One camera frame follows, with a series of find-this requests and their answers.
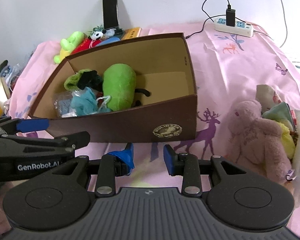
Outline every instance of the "white cable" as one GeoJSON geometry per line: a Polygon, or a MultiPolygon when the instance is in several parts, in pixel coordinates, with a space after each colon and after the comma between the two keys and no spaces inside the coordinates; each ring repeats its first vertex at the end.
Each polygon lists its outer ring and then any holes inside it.
{"type": "Polygon", "coordinates": [[[284,11],[283,2],[282,2],[282,0],[280,0],[280,1],[281,1],[281,5],[282,5],[282,12],[283,12],[284,24],[286,26],[286,38],[284,39],[284,42],[280,46],[280,48],[281,48],[286,43],[286,41],[287,41],[287,38],[288,38],[288,27],[287,27],[286,14],[285,14],[285,11],[284,11]]]}
{"type": "Polygon", "coordinates": [[[268,34],[266,34],[266,33],[259,32],[259,31],[256,31],[256,30],[254,30],[253,32],[254,32],[254,33],[260,33],[260,34],[263,34],[263,35],[265,35],[265,36],[268,36],[268,37],[272,40],[272,38],[271,38],[268,34]]]}

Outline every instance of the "yellow plush toy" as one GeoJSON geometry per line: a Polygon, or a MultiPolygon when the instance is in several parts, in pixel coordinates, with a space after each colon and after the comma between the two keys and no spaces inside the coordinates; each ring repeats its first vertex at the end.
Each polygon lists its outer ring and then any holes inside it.
{"type": "Polygon", "coordinates": [[[65,57],[69,56],[71,52],[83,42],[83,39],[84,33],[82,32],[74,32],[69,38],[62,39],[60,41],[60,54],[53,58],[54,62],[60,64],[65,57]]]}
{"type": "Polygon", "coordinates": [[[278,125],[280,125],[282,130],[281,135],[281,142],[284,147],[284,151],[287,154],[287,157],[292,160],[294,156],[294,152],[296,150],[296,146],[294,145],[293,139],[290,135],[290,130],[288,127],[286,127],[284,124],[277,122],[278,125]]]}

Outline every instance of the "power strip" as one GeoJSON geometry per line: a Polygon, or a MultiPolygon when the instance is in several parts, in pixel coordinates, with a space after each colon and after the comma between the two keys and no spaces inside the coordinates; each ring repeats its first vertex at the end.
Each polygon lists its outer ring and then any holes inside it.
{"type": "Polygon", "coordinates": [[[219,32],[233,33],[251,38],[253,26],[250,23],[235,20],[235,26],[226,25],[226,18],[220,17],[214,22],[214,29],[219,32]]]}

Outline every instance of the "hand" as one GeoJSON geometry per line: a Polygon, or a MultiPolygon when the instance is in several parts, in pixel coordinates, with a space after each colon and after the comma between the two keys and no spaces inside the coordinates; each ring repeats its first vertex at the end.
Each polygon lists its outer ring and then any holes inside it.
{"type": "Polygon", "coordinates": [[[11,229],[11,226],[8,222],[8,219],[6,215],[3,212],[2,202],[5,194],[9,191],[9,189],[13,188],[14,185],[12,182],[6,182],[1,188],[0,188],[0,235],[8,232],[11,229]]]}

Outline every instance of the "cardboard box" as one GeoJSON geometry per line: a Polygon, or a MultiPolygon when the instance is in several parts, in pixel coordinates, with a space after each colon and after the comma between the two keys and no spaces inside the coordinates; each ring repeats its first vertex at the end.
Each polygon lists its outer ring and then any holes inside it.
{"type": "Polygon", "coordinates": [[[52,136],[88,131],[91,142],[163,142],[195,138],[197,94],[194,72],[182,33],[168,33],[118,41],[66,57],[38,94],[30,117],[49,118],[52,136]],[[80,69],[99,75],[112,64],[125,63],[137,74],[135,94],[142,106],[106,114],[58,118],[53,97],[80,69]]]}

